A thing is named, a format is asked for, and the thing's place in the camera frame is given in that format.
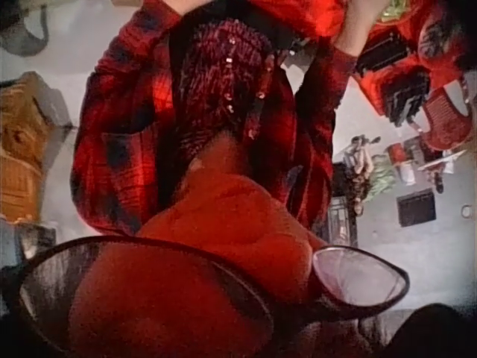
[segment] hand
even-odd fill
[[[371,29],[391,0],[349,0],[347,17],[354,17],[357,25]]]
[[[178,13],[181,16],[190,13],[191,11],[198,9],[204,5],[207,5],[214,0],[157,0],[163,1],[168,5],[172,10]]]
[[[343,27],[334,42],[335,47],[358,57],[366,45],[371,28],[390,3],[391,0],[349,0]]]

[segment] floor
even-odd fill
[[[16,78],[28,70],[37,71],[51,90],[45,101],[58,103],[50,109],[51,116],[59,125],[71,124],[74,127],[79,124],[80,104],[89,73],[108,42],[130,18],[133,9],[113,7],[109,0],[77,0],[66,3],[50,9],[48,13],[51,41],[45,51],[36,57],[18,58],[0,50],[2,66],[0,79],[4,81]],[[37,13],[33,12],[26,20],[26,24],[32,32],[40,36]],[[303,72],[297,66],[290,66],[287,71],[293,88],[298,88],[303,79]],[[471,95],[474,96],[477,93],[476,73],[467,74],[467,80]],[[465,106],[458,85],[450,84],[446,89],[456,107],[464,111]],[[426,129],[427,122],[422,113],[419,113],[416,122]],[[350,139],[360,134],[382,137],[382,142],[373,147],[374,154],[383,152],[390,144],[414,136],[412,129],[405,127],[398,131],[386,119],[380,118],[357,83],[350,80],[337,112],[333,138],[335,160],[341,160],[341,152]],[[79,217],[70,198],[69,172],[75,136],[74,128],[67,133],[58,130],[51,141],[52,149],[45,157],[48,172],[42,201],[42,220],[57,227],[60,242],[98,234]],[[415,282],[419,283],[418,286],[413,286],[410,298],[403,301],[401,308],[412,309],[434,301],[452,304],[464,291],[466,302],[476,298],[475,286],[472,283],[476,281],[473,270],[475,255],[471,254],[475,247],[473,246],[475,225],[472,222],[462,224],[455,214],[457,208],[462,205],[473,204],[474,168],[475,158],[471,157],[463,164],[462,172],[465,172],[465,179],[459,180],[456,176],[452,181],[451,187],[459,192],[458,201],[452,201],[452,205],[447,204],[451,202],[452,192],[441,199],[442,207],[452,209],[452,215],[446,216],[448,220],[444,220],[442,226],[428,226],[425,230],[412,231],[413,233],[395,231],[395,218],[384,211],[390,212],[390,208],[394,207],[398,193],[391,193],[388,197],[377,201],[377,204],[370,203],[370,209],[367,209],[367,213],[360,219],[359,230],[365,233],[360,234],[358,238],[362,245],[391,261],[397,261],[404,269],[408,269]],[[386,223],[386,220],[392,223],[379,224],[379,222]],[[446,237],[439,235],[442,227],[447,229]],[[458,242],[459,245],[453,245],[452,241]],[[441,257],[446,257],[452,250],[450,259],[442,266]],[[449,282],[436,279],[449,270],[455,273],[444,276]],[[462,280],[458,281],[459,285],[455,283],[457,277],[462,277]],[[456,295],[449,295],[449,292],[456,290]]]

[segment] plaid shirt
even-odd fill
[[[72,197],[102,233],[133,235],[160,206],[158,168],[174,127],[168,31],[170,7],[145,0],[88,80],[72,168]],[[331,199],[335,108],[356,59],[331,46],[318,54],[298,93],[274,72],[250,156],[254,180],[305,226],[326,216]]]

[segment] sunglasses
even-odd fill
[[[125,317],[142,310],[180,337],[158,343],[175,357],[259,358],[276,357],[312,323],[377,315],[409,290],[405,271],[357,248],[316,251],[312,271],[316,297],[284,304],[214,254],[173,242],[96,236],[58,245],[10,269],[2,294],[12,315],[58,357],[112,357],[105,351],[82,354],[77,347],[90,344],[75,345],[75,330],[86,321],[92,326],[85,329],[94,330],[113,311]],[[98,334],[103,349],[108,341]],[[143,356],[136,350],[124,357]]]

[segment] red chair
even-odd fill
[[[469,104],[467,84],[461,80],[468,114],[460,113],[444,88],[435,90],[424,104],[424,112],[431,130],[424,133],[423,140],[436,151],[454,149],[469,137],[473,126],[473,110]]]

